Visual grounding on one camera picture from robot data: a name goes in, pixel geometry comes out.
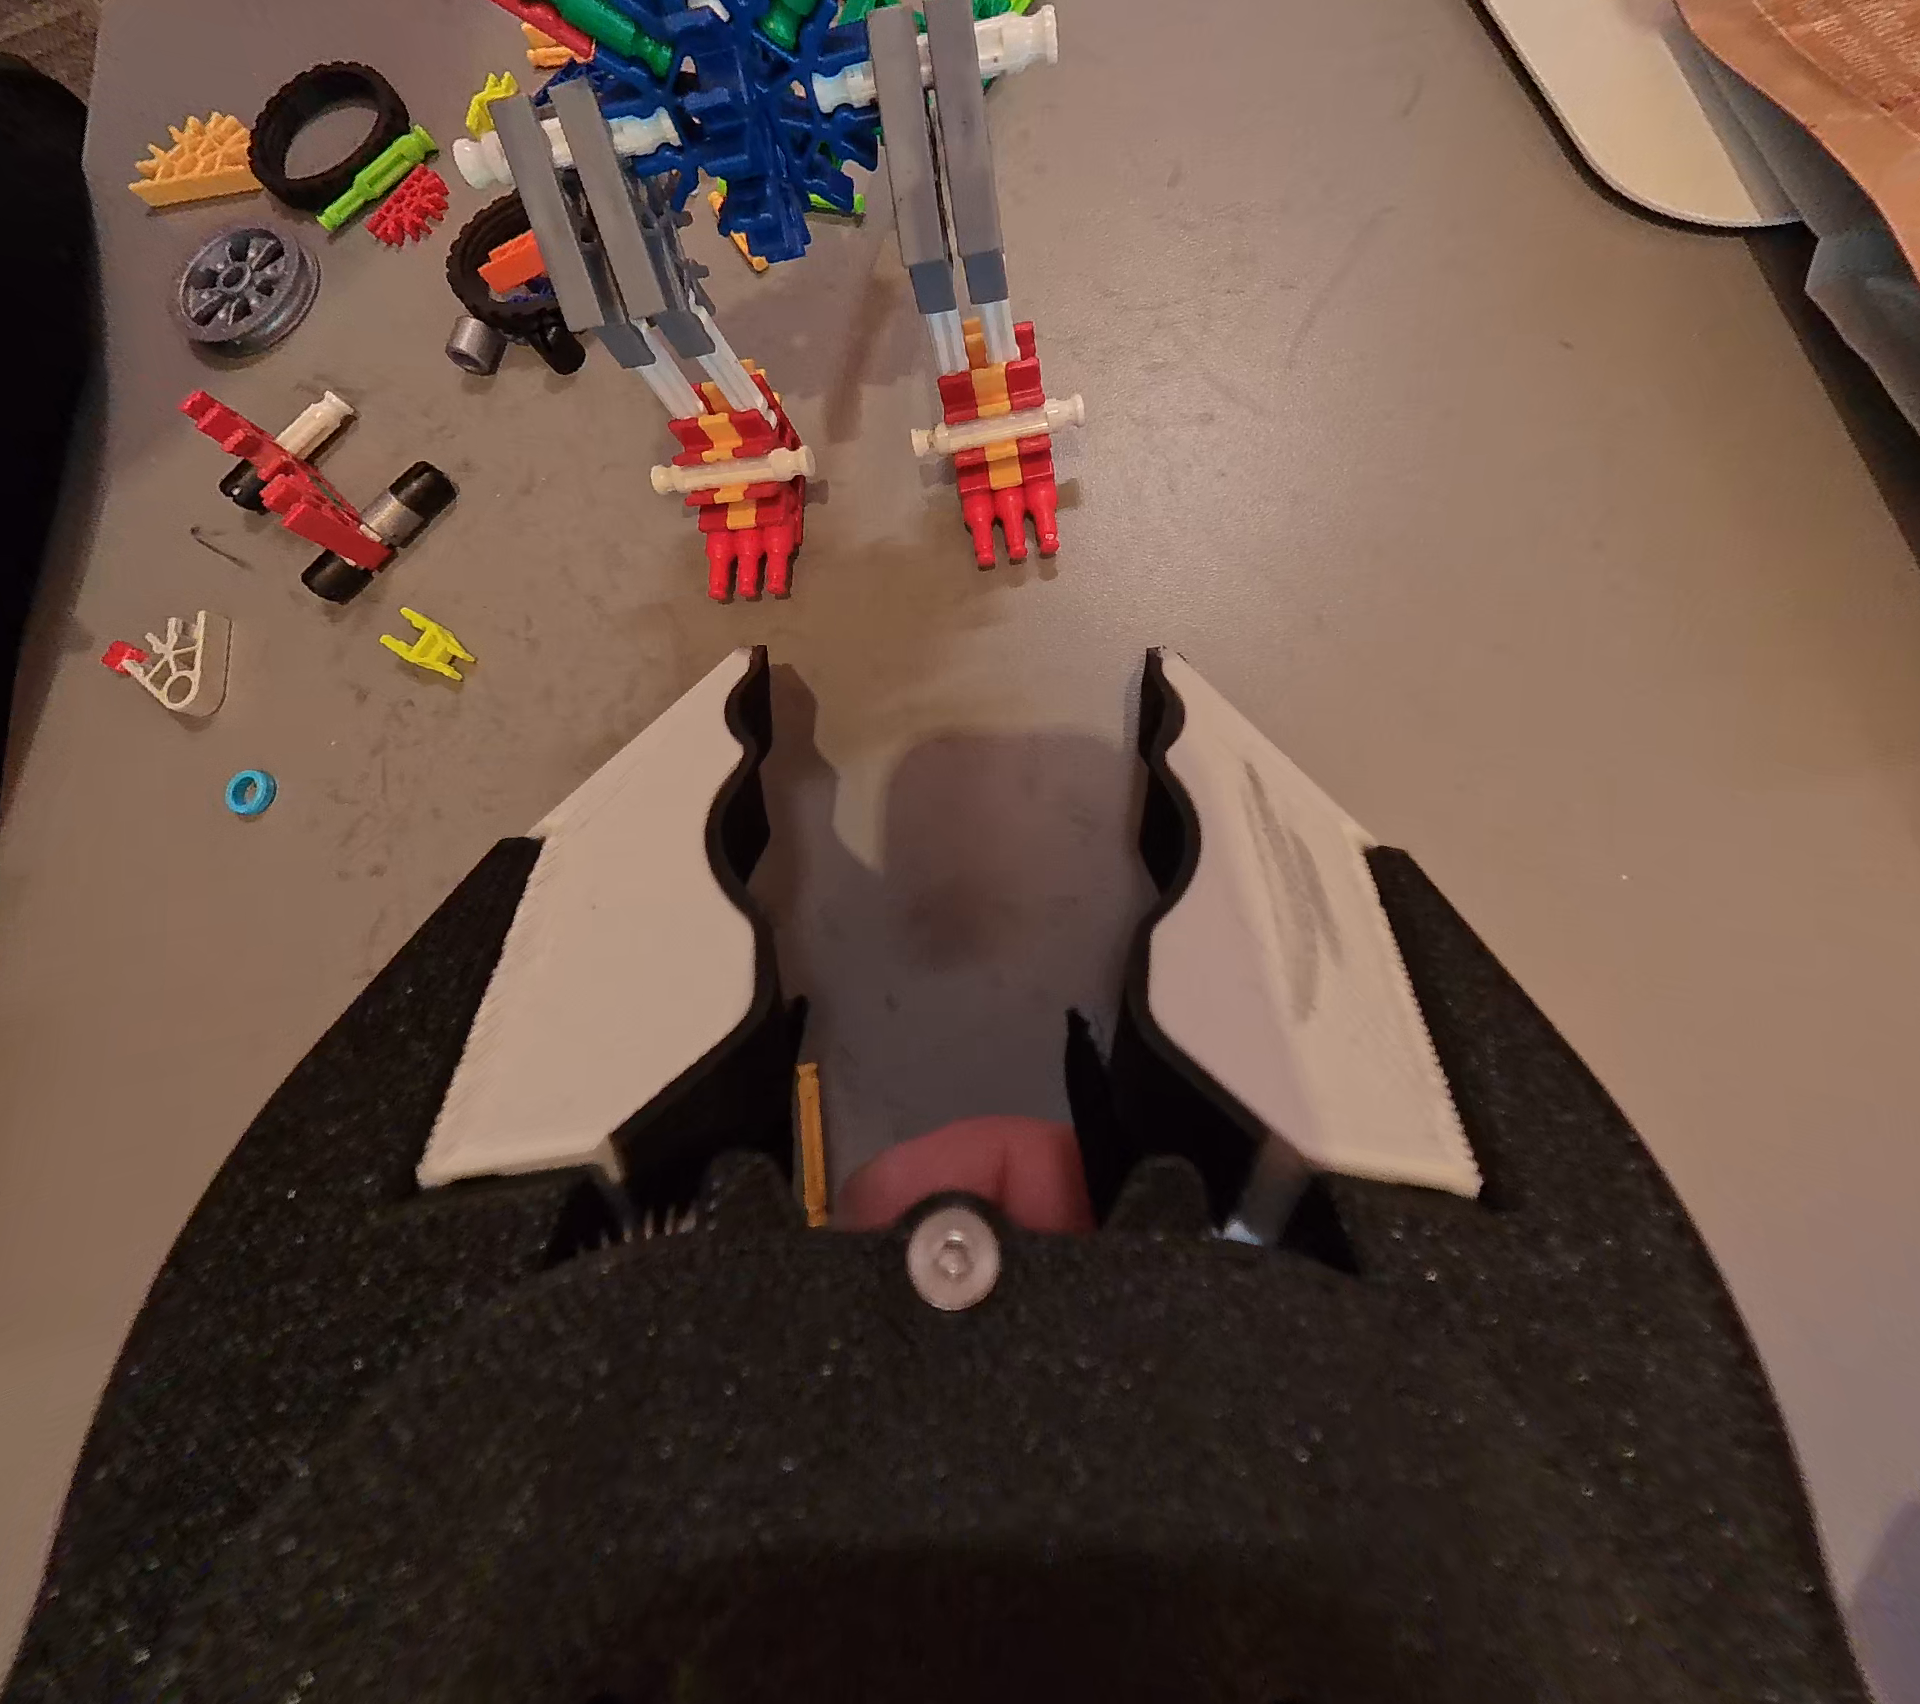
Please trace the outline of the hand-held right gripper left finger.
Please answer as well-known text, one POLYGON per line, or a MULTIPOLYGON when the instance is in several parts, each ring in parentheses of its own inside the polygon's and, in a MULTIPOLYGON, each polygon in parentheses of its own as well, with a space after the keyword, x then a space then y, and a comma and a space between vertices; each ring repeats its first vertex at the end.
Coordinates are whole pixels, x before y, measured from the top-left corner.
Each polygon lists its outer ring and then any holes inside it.
POLYGON ((543 817, 419 1188, 591 1168, 664 1211, 722 1154, 798 1168, 802 1002, 746 887, 766 750, 766 647, 736 647, 543 817))

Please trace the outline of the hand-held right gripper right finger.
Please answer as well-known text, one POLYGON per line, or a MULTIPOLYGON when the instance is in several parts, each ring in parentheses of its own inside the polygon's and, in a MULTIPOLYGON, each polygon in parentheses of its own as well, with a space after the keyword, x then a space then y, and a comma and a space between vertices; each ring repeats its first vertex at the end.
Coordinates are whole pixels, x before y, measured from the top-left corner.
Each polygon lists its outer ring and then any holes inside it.
POLYGON ((1216 1236, 1281 1236, 1319 1179, 1478 1198, 1366 859, 1380 840, 1194 664, 1139 678, 1139 863, 1113 1043, 1067 1023, 1067 1106, 1094 1211, 1185 1157, 1216 1236))

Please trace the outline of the colourful construction toy dinosaur model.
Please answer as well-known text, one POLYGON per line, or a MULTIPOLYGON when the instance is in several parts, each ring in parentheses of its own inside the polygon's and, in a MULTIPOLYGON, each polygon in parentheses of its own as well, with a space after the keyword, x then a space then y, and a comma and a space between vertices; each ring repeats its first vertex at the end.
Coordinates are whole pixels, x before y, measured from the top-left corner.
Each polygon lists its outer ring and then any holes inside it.
POLYGON ((465 181, 508 181, 543 239, 567 333, 637 373, 679 457, 649 494, 707 542, 707 597, 789 597, 810 446, 766 373, 717 326, 684 253, 686 202, 722 185, 722 237, 798 260, 809 214, 853 214, 853 172, 887 172, 898 256, 937 373, 911 451, 953 478, 978 567, 1057 556, 1052 437, 1000 256, 985 84, 1057 62, 1052 10, 974 0, 490 0, 570 45, 538 95, 463 141, 465 181))

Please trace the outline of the person's right hand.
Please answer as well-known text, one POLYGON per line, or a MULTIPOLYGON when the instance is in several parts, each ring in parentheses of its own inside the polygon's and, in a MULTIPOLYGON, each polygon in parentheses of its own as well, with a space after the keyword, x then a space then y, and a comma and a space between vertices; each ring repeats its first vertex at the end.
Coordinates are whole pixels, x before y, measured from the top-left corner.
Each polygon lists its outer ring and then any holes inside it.
POLYGON ((853 1168, 831 1224, 879 1231, 937 1194, 974 1194, 1028 1231, 1100 1228, 1082 1146, 1064 1116, 959 1116, 924 1138, 891 1141, 853 1168))

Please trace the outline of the red toy axle assembly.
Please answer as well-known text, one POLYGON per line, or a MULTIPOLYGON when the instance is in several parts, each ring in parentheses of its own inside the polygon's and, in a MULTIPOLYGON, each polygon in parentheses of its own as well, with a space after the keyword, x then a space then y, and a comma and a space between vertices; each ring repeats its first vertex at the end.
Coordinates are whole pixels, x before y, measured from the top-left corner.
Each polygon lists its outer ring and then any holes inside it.
POLYGON ((218 499, 251 518, 277 518, 292 537, 317 549, 301 585, 326 605, 358 603, 376 572, 388 572, 396 552, 408 552, 463 499, 431 464, 412 464, 366 508, 335 494, 317 469, 323 446, 358 418, 358 408, 335 390, 323 390, 286 432, 261 432, 209 390, 181 396, 181 418, 234 457, 218 499))

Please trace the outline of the black toy tire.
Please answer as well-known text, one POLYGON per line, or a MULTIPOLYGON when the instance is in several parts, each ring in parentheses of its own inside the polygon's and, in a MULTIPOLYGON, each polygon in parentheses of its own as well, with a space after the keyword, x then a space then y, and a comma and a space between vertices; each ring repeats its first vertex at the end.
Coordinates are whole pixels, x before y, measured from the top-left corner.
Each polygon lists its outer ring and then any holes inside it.
POLYGON ((408 100, 396 95, 396 84, 359 64, 359 62, 326 62, 326 64, 312 64, 301 74, 292 74, 254 116, 251 124, 251 178, 261 181, 261 191, 286 204, 286 211, 312 211, 323 214, 326 204, 335 204, 358 178, 388 156, 403 138, 412 131, 412 112, 408 100), (335 166, 326 172, 312 172, 312 178, 296 178, 292 172, 292 147, 296 138, 323 120, 326 112, 339 112, 339 104, 358 104, 358 112, 370 112, 370 131, 358 141, 349 156, 339 156, 335 166))
POLYGON ((510 348, 533 348, 543 316, 561 316, 561 294, 552 274, 533 282, 525 289, 494 302, 474 267, 490 245, 510 239, 515 231, 533 231, 533 214, 515 191, 483 204, 447 253, 447 286, 449 294, 484 326, 494 326, 510 348))

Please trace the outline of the grey spoked toy wheel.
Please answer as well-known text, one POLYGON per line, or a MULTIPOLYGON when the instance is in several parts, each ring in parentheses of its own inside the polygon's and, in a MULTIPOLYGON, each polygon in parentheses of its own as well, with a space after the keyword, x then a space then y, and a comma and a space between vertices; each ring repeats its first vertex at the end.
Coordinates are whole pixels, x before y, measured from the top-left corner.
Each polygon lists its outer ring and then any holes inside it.
POLYGON ((317 304, 323 260, 272 225, 232 225, 190 253, 173 282, 181 334, 216 362, 277 349, 317 304))

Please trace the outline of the red snowflake connector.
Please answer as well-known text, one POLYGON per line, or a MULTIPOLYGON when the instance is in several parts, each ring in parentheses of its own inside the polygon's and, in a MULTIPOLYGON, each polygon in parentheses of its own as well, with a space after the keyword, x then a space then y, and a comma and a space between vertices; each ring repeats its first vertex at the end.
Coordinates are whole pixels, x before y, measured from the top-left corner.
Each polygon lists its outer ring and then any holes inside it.
POLYGON ((366 231, 403 253, 425 239, 447 222, 449 191, 431 166, 417 166, 396 191, 366 214, 366 231))

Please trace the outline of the lime green rod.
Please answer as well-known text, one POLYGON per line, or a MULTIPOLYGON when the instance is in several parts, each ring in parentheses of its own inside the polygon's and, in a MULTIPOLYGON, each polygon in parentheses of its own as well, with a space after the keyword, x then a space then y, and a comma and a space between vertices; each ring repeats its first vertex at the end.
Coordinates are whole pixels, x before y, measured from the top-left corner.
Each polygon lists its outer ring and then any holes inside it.
POLYGON ((370 156, 349 178, 349 185, 326 211, 317 211, 323 231, 339 231, 370 204, 379 204, 431 156, 435 156, 435 141, 419 124, 403 131, 379 156, 370 156))

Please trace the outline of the printed toy packaging bag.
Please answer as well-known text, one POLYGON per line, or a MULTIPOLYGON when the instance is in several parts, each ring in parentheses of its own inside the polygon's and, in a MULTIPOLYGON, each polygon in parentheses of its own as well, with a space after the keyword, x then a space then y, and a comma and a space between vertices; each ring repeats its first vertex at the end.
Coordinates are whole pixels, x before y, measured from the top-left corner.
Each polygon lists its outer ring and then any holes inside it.
POLYGON ((1675 0, 1808 225, 1803 289, 1920 420, 1920 0, 1675 0))

